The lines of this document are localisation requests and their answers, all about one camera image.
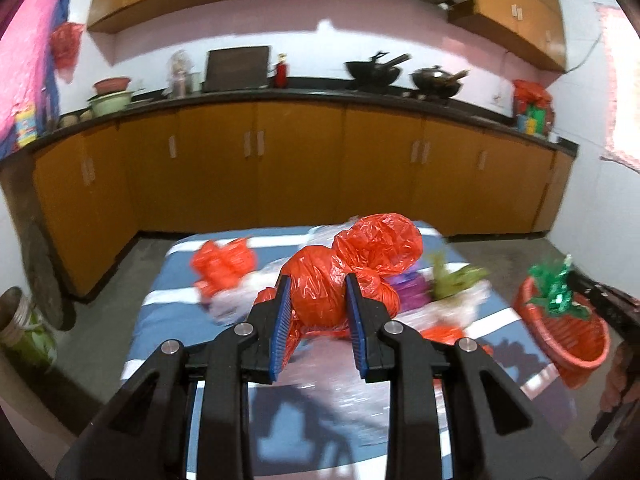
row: pink cloth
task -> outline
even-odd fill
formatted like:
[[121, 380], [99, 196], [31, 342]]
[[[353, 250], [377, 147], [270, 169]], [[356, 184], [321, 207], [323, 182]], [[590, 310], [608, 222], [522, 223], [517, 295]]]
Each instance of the pink cloth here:
[[0, 39], [0, 142], [16, 112], [41, 105], [50, 24], [58, 0], [25, 0]]
[[598, 5], [609, 76], [604, 160], [640, 173], [640, 38], [625, 13]]

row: kitchen countertop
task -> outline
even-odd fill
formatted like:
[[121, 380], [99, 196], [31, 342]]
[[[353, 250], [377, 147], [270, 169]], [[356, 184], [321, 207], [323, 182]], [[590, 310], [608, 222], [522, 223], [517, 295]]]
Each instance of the kitchen countertop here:
[[[498, 121], [494, 121], [487, 117], [482, 117], [470, 111], [460, 110], [453, 105], [446, 105], [442, 102], [420, 101], [418, 99], [407, 98], [398, 95], [373, 94], [362, 91], [331, 88], [264, 88], [233, 90], [194, 94], [180, 99], [157, 100], [149, 102], [148, 104], [128, 108], [114, 114], [108, 114], [102, 117], [82, 121], [81, 123], [73, 124], [72, 126], [67, 126], [66, 128], [59, 128], [49, 135], [34, 140], [33, 142], [25, 146], [22, 150], [27, 150], [31, 153], [37, 152], [38, 150], [50, 145], [52, 142], [57, 142], [58, 140], [61, 140], [67, 136], [83, 132], [93, 126], [104, 124], [110, 121], [122, 120], [138, 115], [148, 114], [150, 112], [171, 110], [172, 108], [193, 105], [267, 100], [329, 102], [337, 104], [376, 106], [387, 108], [389, 110], [418, 112], [437, 118], [459, 122], [461, 124], [467, 124], [468, 126], [486, 128], [494, 132], [507, 134], [518, 139], [532, 142], [533, 144], [538, 144], [539, 146], [543, 146], [544, 148], [558, 150], [560, 152], [566, 153], [569, 156], [577, 156], [577, 145], [572, 142], [562, 142], [564, 141], [564, 139], [562, 139], [560, 143], [554, 143], [549, 142], [545, 139], [541, 139], [539, 137], [521, 134], [520, 132], [518, 132], [514, 128], [511, 128], [510, 126], [507, 126], [506, 124], [499, 123]], [[482, 113], [482, 108], [472, 108], [476, 108], [477, 110], [479, 110], [478, 113]]]

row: pink bowl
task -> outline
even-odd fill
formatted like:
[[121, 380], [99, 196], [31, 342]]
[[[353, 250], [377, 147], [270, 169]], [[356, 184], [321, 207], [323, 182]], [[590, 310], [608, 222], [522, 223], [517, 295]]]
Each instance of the pink bowl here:
[[98, 95], [111, 94], [113, 92], [124, 92], [131, 83], [129, 77], [110, 77], [94, 84]]

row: black countertop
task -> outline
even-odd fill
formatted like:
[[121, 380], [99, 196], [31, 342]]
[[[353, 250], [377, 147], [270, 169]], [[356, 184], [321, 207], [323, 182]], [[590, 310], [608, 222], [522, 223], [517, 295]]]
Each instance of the black countertop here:
[[[415, 98], [402, 97], [401, 94], [408, 89], [399, 87], [391, 87], [387, 94], [375, 94], [370, 92], [355, 91], [345, 88], [343, 80], [327, 80], [316, 78], [290, 78], [290, 83], [302, 88], [263, 88], [251, 90], [233, 90], [225, 92], [212, 92], [194, 94], [180, 99], [160, 99], [130, 107], [126, 110], [108, 114], [102, 117], [82, 121], [66, 128], [59, 128], [53, 133], [34, 140], [22, 150], [28, 152], [37, 152], [42, 148], [57, 142], [67, 136], [83, 132], [94, 126], [104, 124], [110, 121], [132, 118], [138, 115], [148, 114], [160, 110], [171, 110], [172, 108], [180, 108], [184, 106], [230, 103], [230, 102], [247, 102], [247, 101], [315, 101], [328, 102], [336, 104], [361, 105], [363, 107], [381, 107], [388, 110], [400, 110], [407, 112], [418, 112], [428, 116], [443, 118], [455, 121], [468, 126], [476, 126], [485, 128], [494, 132], [507, 134], [518, 139], [532, 142], [544, 148], [558, 150], [569, 156], [577, 155], [578, 145], [565, 139], [554, 143], [539, 137], [521, 134], [506, 123], [512, 121], [511, 118], [495, 114], [490, 110], [475, 107], [455, 99], [446, 102], [430, 102], [421, 101]], [[304, 88], [305, 86], [314, 86], [314, 88]]]

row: metal screw head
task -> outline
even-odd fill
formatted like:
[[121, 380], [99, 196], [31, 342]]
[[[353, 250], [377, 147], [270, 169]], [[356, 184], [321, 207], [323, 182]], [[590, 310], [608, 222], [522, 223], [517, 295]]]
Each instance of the metal screw head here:
[[249, 335], [254, 331], [254, 326], [251, 323], [238, 323], [234, 327], [234, 332], [238, 335]]
[[180, 342], [175, 339], [168, 339], [160, 347], [165, 354], [175, 354], [180, 349]]
[[385, 332], [389, 332], [390, 334], [399, 334], [402, 333], [402, 330], [404, 330], [404, 327], [399, 321], [387, 321], [385, 323]]
[[470, 337], [463, 337], [460, 341], [458, 341], [458, 345], [465, 352], [473, 352], [476, 348], [478, 348], [478, 343], [476, 343]]

